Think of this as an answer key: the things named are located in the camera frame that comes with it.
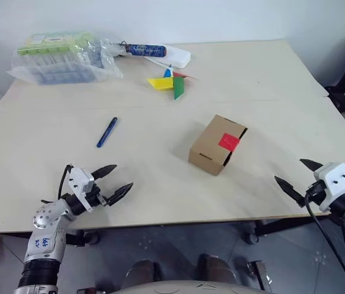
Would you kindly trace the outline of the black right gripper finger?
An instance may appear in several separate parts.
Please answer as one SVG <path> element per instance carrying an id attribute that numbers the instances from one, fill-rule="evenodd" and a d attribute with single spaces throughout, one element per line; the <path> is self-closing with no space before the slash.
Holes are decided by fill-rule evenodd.
<path id="1" fill-rule="evenodd" d="M 323 165 L 310 159 L 300 159 L 300 162 L 312 172 L 320 169 Z"/>
<path id="2" fill-rule="evenodd" d="M 290 196 L 299 205 L 299 207 L 305 206 L 305 198 L 301 196 L 291 184 L 278 176 L 274 176 L 274 178 L 281 190 Z"/>

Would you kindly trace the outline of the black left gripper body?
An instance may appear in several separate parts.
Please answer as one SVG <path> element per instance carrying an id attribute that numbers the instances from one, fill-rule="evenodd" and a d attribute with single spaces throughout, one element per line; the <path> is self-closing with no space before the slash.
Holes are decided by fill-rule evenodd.
<path id="1" fill-rule="evenodd" d="M 96 184 L 93 184 L 91 191 L 86 194 L 85 199 L 88 202 L 88 204 L 91 206 L 91 208 L 94 208 L 100 205 L 102 206 L 110 205 L 109 199 L 100 193 L 100 188 Z"/>

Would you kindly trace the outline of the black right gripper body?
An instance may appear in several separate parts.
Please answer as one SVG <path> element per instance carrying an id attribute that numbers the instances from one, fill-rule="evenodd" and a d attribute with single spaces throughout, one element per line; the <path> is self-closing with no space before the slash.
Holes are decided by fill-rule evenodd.
<path id="1" fill-rule="evenodd" d="M 310 185 L 305 194 L 308 203 L 314 202 L 315 204 L 321 204 L 326 198 L 325 189 L 326 185 L 323 180 L 316 181 Z"/>

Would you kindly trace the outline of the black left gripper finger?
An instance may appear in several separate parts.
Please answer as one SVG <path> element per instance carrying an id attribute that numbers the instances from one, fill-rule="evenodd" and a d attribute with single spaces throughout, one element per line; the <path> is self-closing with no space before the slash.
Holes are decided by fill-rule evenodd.
<path id="1" fill-rule="evenodd" d="M 104 178 L 105 176 L 109 175 L 116 167 L 117 165 L 112 164 L 99 168 L 98 170 L 92 172 L 92 177 L 94 179 Z"/>
<path id="2" fill-rule="evenodd" d="M 133 183 L 126 184 L 117 190 L 114 191 L 114 194 L 108 198 L 106 198 L 106 203 L 108 206 L 113 206 L 119 200 L 125 197 L 125 195 L 130 191 L 133 187 Z"/>

